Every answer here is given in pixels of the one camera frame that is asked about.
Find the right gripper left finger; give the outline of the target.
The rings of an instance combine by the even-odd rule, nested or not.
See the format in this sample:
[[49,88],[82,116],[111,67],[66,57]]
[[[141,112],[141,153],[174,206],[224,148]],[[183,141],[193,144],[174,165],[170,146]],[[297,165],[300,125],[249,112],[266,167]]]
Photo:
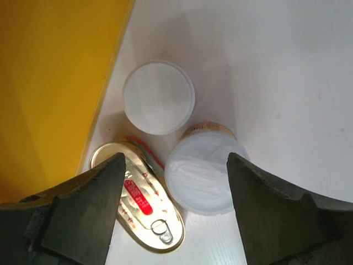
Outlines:
[[53,188],[1,204],[1,263],[104,264],[125,171],[117,153]]

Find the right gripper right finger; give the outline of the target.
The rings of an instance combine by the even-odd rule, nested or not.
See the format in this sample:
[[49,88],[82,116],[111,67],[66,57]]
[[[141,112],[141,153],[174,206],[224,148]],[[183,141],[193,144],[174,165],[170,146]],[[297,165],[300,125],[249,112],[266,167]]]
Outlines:
[[351,264],[352,204],[230,153],[229,186],[247,264]]

